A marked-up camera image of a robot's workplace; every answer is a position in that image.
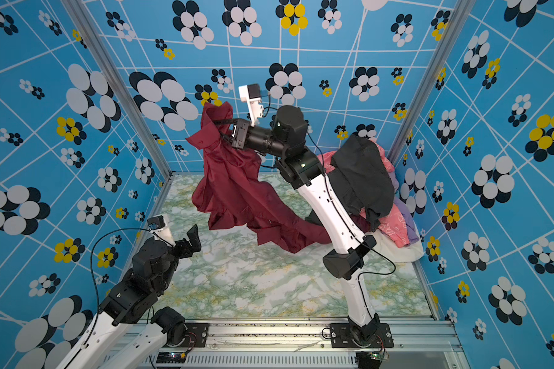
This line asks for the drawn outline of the maroon shirt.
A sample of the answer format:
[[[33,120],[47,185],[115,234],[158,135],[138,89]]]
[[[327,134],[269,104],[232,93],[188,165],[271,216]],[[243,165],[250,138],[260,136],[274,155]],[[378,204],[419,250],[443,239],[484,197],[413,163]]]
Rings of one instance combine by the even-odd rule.
[[[314,243],[333,243],[337,238],[346,242],[346,249],[376,246],[372,235],[352,229],[352,220],[323,175],[301,187],[312,202],[322,202],[319,210],[325,217],[321,223],[312,224],[296,215],[271,184],[258,179],[261,159],[257,153],[234,149],[213,123],[232,117],[229,103],[208,103],[203,108],[201,129],[187,139],[204,154],[204,177],[192,195],[192,203],[209,214],[209,229],[245,225],[256,233],[260,245],[272,242],[292,254]]]

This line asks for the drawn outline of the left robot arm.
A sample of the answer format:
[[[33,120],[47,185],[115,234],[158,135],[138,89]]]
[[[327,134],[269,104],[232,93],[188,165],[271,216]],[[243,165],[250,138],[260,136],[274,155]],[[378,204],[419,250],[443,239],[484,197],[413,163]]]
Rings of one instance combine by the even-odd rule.
[[[204,347],[209,326],[187,324],[171,307],[163,307],[133,340],[113,356],[109,352],[139,323],[164,295],[180,260],[191,258],[202,246],[192,226],[186,238],[175,240],[165,220],[149,220],[151,234],[132,258],[132,267],[98,306],[98,314],[77,344],[58,364],[60,368],[137,368],[152,364],[163,347],[176,349],[169,356],[186,360],[196,347]]]

